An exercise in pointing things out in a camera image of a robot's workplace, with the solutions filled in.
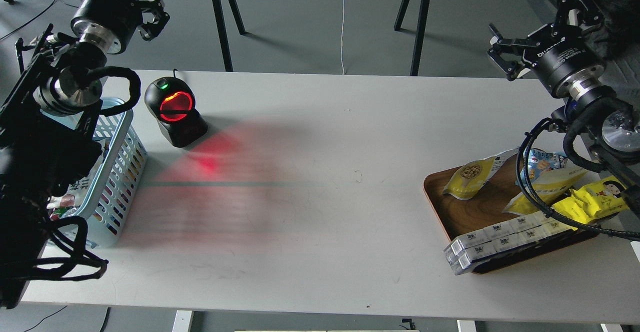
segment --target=white table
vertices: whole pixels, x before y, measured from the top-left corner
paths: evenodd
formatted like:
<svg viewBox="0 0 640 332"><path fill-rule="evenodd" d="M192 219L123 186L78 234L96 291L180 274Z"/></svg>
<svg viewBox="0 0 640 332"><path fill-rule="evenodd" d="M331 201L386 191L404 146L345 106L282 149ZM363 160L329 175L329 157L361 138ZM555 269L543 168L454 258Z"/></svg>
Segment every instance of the white table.
<svg viewBox="0 0 640 332"><path fill-rule="evenodd" d="M139 74L146 87L170 72ZM176 149L140 102L150 159L119 243L96 251L106 275L32 282L24 302L640 323L628 241L599 236L486 275L455 276L442 255L423 179L519 145L561 104L538 81L178 76L208 135Z"/></svg>

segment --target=yellow snack package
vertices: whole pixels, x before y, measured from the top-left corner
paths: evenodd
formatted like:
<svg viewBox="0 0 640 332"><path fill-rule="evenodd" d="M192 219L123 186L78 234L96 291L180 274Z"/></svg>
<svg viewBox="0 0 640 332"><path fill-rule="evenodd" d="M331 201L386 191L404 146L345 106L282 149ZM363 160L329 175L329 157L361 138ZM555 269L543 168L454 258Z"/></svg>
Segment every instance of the yellow snack package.
<svg viewBox="0 0 640 332"><path fill-rule="evenodd" d="M551 203L585 176L586 172L587 170L579 166L567 166L566 168L550 170L540 175L532 186L544 202ZM528 215L538 210L540 209L531 204L522 193L519 193L510 200L502 212Z"/></svg>
<svg viewBox="0 0 640 332"><path fill-rule="evenodd" d="M624 190L625 187L617 178L607 177L598 182L585 184L578 190L571 190L571 196L553 204L553 208L564 216L589 224L628 209L621 196Z"/></svg>
<svg viewBox="0 0 640 332"><path fill-rule="evenodd" d="M450 194L460 200L473 198L501 166L518 152L518 149L506 150L495 156L466 163L455 171L442 194Z"/></svg>

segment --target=product package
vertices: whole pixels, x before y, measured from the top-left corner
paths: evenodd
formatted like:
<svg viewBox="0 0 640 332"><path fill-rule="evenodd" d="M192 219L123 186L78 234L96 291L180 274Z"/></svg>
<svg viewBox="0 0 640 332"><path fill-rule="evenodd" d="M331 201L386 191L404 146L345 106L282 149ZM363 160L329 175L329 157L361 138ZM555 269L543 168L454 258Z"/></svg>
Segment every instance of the product package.
<svg viewBox="0 0 640 332"><path fill-rule="evenodd" d="M571 196L553 204L553 209L580 223L589 224L628 209L621 195L624 190L618 179L607 177L571 190Z"/></svg>
<svg viewBox="0 0 640 332"><path fill-rule="evenodd" d="M535 192L546 203L553 203L572 185L585 176L587 170L579 166L567 166L566 168L549 170L538 177L533 182L532 187ZM519 193L512 198L507 206L502 210L503 213L514 213L517 215L528 215L538 211L529 200Z"/></svg>
<svg viewBox="0 0 640 332"><path fill-rule="evenodd" d="M569 160L564 154L561 153L547 153L542 149L531 149L526 158L528 178L531 182L543 175L546 172L554 169L565 168ZM522 181L525 181L525 169L522 168L520 177Z"/></svg>
<svg viewBox="0 0 640 332"><path fill-rule="evenodd" d="M466 163L453 174L442 193L460 200L473 198L505 161L517 152L517 149L510 149L489 158Z"/></svg>
<svg viewBox="0 0 640 332"><path fill-rule="evenodd" d="M100 165L105 161L111 139L101 138L100 140L96 140L96 142L100 143L102 154L100 154L98 160L89 171L89 175L80 179L78 182L71 184L66 190L66 194L62 197L50 198L46 205L46 209L51 220L57 220L72 215L73 212L76 211L85 201L85 197L87 196L87 193L89 193L91 183L94 181L94 177L98 173Z"/></svg>
<svg viewBox="0 0 640 332"><path fill-rule="evenodd" d="M480 264L493 259L510 256L530 248L570 229L568 225L546 218L541 211L538 211L458 236L444 249L443 253L455 275L459 275L472 272ZM468 239L468 235L484 236L484 239Z"/></svg>

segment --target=white cable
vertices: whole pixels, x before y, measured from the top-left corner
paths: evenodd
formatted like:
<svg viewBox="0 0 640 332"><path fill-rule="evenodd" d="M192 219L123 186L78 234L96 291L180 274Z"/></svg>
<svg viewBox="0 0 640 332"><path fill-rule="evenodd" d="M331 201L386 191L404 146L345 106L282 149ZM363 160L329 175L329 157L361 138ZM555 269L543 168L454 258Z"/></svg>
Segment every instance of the white cable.
<svg viewBox="0 0 640 332"><path fill-rule="evenodd" d="M342 65L342 75L345 75L345 0L342 0L342 30L340 31L340 65Z"/></svg>

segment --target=gray floor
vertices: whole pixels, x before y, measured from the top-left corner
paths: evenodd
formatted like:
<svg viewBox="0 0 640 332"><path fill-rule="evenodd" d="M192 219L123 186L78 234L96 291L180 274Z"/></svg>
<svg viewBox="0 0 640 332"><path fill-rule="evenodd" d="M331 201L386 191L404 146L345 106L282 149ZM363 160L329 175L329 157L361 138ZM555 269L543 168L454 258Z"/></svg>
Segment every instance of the gray floor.
<svg viewBox="0 0 640 332"><path fill-rule="evenodd" d="M0 3L0 35L5 35L43 10L49 1L17 0ZM160 37L143 42L134 36L126 53L111 56L110 65L139 69L214 70L224 66L215 29L211 0L165 0L171 20ZM227 30L236 71L341 74L343 0L237 0L249 35L236 33L226 1ZM78 5L78 1L69 1ZM404 30L393 31L400 0L345 0L343 61L347 74L406 76L414 47L418 0L412 0ZM14 38L0 42L0 97L18 80L13 44L19 36L30 40L48 22L70 33L75 9L54 5ZM489 22L505 37L524 37L553 19L544 0L431 0L420 76L496 77L503 75L487 59ZM536 93L546 95L540 88ZM22 304L0 311L0 330L25 330L60 306ZM171 330L174 312L168 309L117 307L108 330ZM105 307L71 305L34 330L99 330ZM400 329L402 319L274 313L198 313L194 331L235 329ZM415 318L420 330L457 330L454 320ZM478 322L478 331L600 330L598 325Z"/></svg>

